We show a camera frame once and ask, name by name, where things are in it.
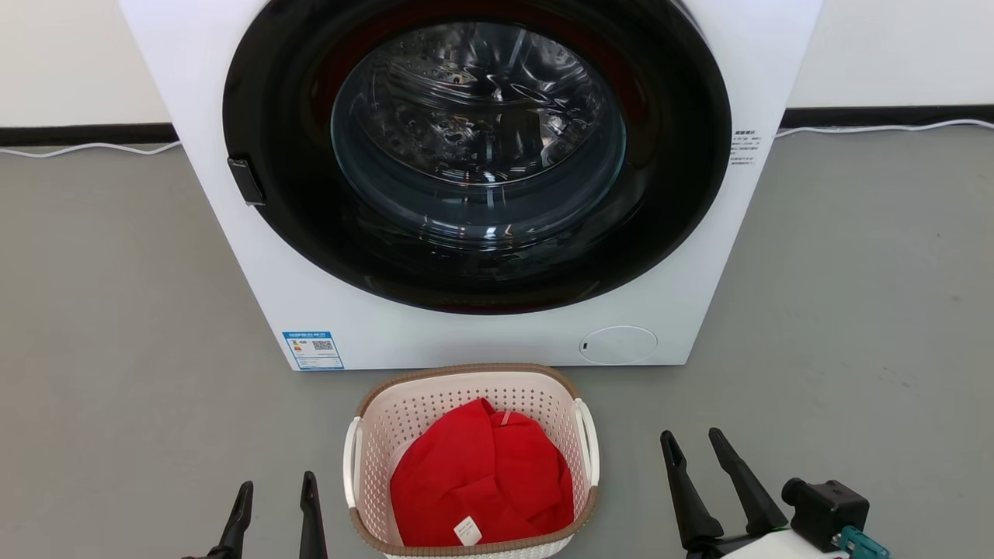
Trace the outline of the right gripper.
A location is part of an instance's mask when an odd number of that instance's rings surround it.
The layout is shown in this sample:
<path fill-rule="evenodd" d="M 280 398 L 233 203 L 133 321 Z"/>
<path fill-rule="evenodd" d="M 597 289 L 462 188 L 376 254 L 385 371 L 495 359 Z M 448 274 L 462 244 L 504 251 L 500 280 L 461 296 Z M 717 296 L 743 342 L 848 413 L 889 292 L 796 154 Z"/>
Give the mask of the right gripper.
<path fill-rule="evenodd" d="M 723 471 L 730 477 L 745 513 L 746 535 L 724 539 L 720 521 L 707 510 L 686 471 L 686 458 L 673 432 L 664 431 L 660 445 L 676 523 L 686 558 L 848 558 L 849 554 L 828 543 L 813 544 L 798 531 L 784 529 L 788 520 L 759 478 L 735 452 L 719 428 L 707 437 Z"/>

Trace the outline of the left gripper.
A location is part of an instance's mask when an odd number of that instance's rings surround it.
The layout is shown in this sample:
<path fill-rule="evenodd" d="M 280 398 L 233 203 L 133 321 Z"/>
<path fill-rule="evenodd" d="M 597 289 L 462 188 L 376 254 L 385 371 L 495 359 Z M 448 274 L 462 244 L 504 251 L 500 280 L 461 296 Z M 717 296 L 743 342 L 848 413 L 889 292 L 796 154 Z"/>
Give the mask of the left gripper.
<path fill-rule="evenodd" d="M 253 483 L 242 482 L 235 496 L 233 509 L 228 514 L 228 521 L 219 544 L 209 549 L 203 556 L 188 556 L 183 559 L 230 559 L 242 558 L 244 552 L 245 531 L 251 525 L 253 502 Z M 321 503 L 318 492 L 316 475 L 311 470 L 303 474 L 301 486 L 301 547 L 300 559 L 328 559 L 328 548 L 325 538 L 324 523 L 321 513 Z"/>

